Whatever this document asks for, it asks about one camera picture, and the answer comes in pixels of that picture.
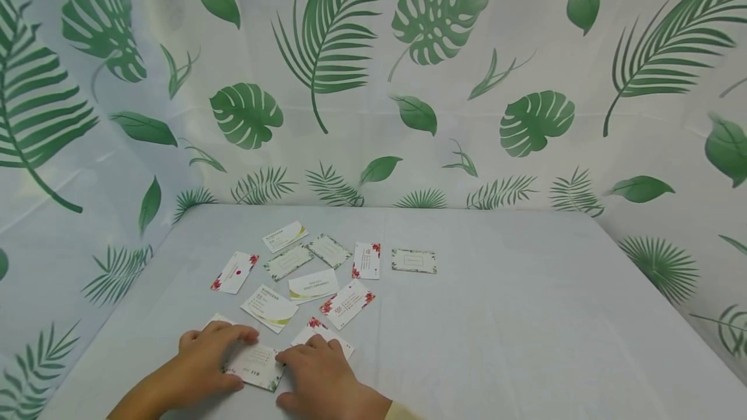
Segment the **palm leaf print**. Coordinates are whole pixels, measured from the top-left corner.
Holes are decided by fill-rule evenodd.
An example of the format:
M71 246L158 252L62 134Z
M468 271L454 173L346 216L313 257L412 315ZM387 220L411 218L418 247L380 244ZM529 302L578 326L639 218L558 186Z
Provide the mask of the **palm leaf print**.
M441 209L446 208L446 197L439 189L413 191L394 205L397 208Z
M8 387L0 389L0 419L35 420L39 417L54 392L54 380L65 370L65 357L79 340L73 337L76 326L78 323L57 338L52 323L49 332L39 332L36 347L33 343L26 344L23 353L16 353L16 369L3 370Z
M91 77L91 94L95 95L95 78L106 66L119 80L139 82L147 71L132 34L130 0L69 0L62 7L62 36L73 42L80 52L103 58Z
M487 183L475 193L467 195L467 209L496 209L528 200L530 193L537 193L537 190L531 189L534 180L535 176L520 175L516 178L510 176L500 183L497 180Z
M666 6L654 14L632 49L638 20L627 40L627 29L620 35L611 65L617 96L604 120L604 136L609 134L611 112L621 97L688 92L698 79L692 72L712 67L708 56L721 56L721 48L737 46L721 27L747 23L747 18L739 16L747 9L747 0L682 0L654 26Z
M117 303L129 291L132 283L141 275L148 260L153 258L153 248L128 250L107 247L106 259L93 257L102 274L89 282L81 292L92 304L103 306Z
M330 207L362 207L365 203L363 195L345 182L332 165L325 169L320 161L319 172L306 170L306 181L319 199Z
M25 21L30 4L0 0L0 167L26 169L53 200L81 213L36 169L99 120L57 54L39 41L39 25Z
M198 204L215 203L217 203L215 197L213 197L213 194L210 193L210 190L205 187L182 191L176 196L176 213L174 214L171 225L179 222L179 220L182 219L183 215L185 215L188 209L196 207L196 205Z
M604 206L591 191L589 169L579 174L576 167L570 180L555 178L550 193L554 194L550 199L552 208L556 211L578 211L589 214L593 218L604 213Z
M259 174L247 174L231 190L236 204L267 204L268 201L281 199L284 194L293 193L291 185L298 183L283 180L286 170L268 167L266 170L259 169Z
M377 36L357 17L378 16L363 6L379 0L308 0L303 12L301 30L296 26L296 1L293 1L293 38L291 45L278 14L279 33L272 24L280 53L293 75L311 90L311 106L319 127L328 130L319 116L316 95L365 86L365 68L354 62L369 60L355 49L370 47L366 42Z
M619 243L645 277L673 303L686 301L696 291L697 269L692 257L664 239L626 237Z
M718 325L718 338L721 345L732 356L747 355L747 311L739 310L737 304L728 307L718 319L707 318L690 313L694 318L712 321Z

